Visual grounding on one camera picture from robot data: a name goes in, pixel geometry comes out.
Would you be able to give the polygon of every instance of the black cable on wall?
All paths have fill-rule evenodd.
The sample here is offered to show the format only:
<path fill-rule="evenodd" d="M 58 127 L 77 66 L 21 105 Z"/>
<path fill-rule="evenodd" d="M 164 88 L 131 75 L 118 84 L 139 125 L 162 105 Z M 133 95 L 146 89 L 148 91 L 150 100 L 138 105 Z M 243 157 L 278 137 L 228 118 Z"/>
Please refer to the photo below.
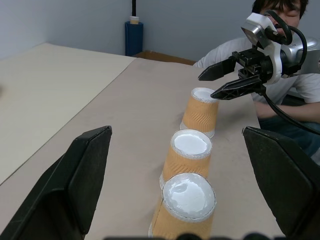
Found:
<path fill-rule="evenodd" d="M 137 16 L 137 3 L 136 0 L 132 0 L 132 16 Z"/>

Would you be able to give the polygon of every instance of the table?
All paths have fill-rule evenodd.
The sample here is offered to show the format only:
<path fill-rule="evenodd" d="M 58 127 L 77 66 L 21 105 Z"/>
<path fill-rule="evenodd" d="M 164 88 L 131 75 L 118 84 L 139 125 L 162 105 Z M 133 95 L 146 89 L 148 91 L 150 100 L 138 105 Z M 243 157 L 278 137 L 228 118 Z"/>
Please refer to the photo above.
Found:
<path fill-rule="evenodd" d="M 111 125 L 104 184 L 86 240 L 146 236 L 157 199 L 171 136 L 179 130 L 195 87 L 217 89 L 235 74 L 199 82 L 201 69 L 135 59 L 108 87 L 69 121 L 0 187 L 0 232 L 41 174 L 82 132 Z M 248 232 L 282 235 L 268 208 L 242 136 L 259 127 L 250 95 L 221 101 L 208 180 L 217 207 L 212 235 L 240 239 Z"/>
<path fill-rule="evenodd" d="M 0 61 L 0 185 L 133 60 L 44 43 Z"/>

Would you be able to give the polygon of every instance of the man's arm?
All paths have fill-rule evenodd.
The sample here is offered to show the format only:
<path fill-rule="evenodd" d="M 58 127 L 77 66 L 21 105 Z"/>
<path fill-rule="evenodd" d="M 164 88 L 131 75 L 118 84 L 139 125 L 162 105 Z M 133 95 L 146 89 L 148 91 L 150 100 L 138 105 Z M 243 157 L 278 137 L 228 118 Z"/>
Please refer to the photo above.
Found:
<path fill-rule="evenodd" d="M 234 51 L 241 52 L 250 49 L 251 47 L 252 45 L 246 37 L 233 39 L 211 50 L 193 66 L 206 69 L 213 64 L 228 59 Z"/>
<path fill-rule="evenodd" d="M 320 124 L 320 102 L 308 103 L 302 106 L 278 105 L 278 107 L 298 121 Z M 255 109 L 259 119 L 272 118 L 277 115 L 268 104 L 261 102 L 255 102 Z"/>

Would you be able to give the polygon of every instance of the white wall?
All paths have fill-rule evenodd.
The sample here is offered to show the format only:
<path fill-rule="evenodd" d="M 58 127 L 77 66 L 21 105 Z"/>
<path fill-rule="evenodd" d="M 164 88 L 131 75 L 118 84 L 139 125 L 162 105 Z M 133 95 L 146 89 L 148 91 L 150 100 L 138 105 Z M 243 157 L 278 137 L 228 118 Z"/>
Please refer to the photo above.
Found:
<path fill-rule="evenodd" d="M 244 37 L 241 25 L 254 0 L 138 0 L 144 49 L 199 60 L 218 45 Z M 320 1 L 310 0 L 300 29 L 320 38 Z"/>
<path fill-rule="evenodd" d="M 0 59 L 43 42 L 125 53 L 131 0 L 1 0 Z"/>

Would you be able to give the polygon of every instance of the white shirt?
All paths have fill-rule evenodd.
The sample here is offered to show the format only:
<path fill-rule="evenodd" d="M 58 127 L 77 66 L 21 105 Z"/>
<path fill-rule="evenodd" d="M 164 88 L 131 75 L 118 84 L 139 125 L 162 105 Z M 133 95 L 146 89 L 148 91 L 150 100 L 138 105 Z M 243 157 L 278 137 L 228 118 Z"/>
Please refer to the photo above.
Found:
<path fill-rule="evenodd" d="M 246 37 L 227 41 L 211 50 L 206 56 L 196 62 L 194 66 L 205 69 L 228 59 L 234 51 L 242 52 L 251 48 L 252 44 Z M 238 70 L 242 68 L 243 67 L 237 63 L 235 71 L 238 72 Z M 266 87 L 266 94 L 274 103 L 279 105 L 291 88 L 296 88 L 306 103 L 320 102 L 320 74 L 305 74 L 290 78 L 281 78 L 278 82 Z M 267 103 L 264 97 L 257 93 L 252 93 L 252 98 L 254 101 Z"/>

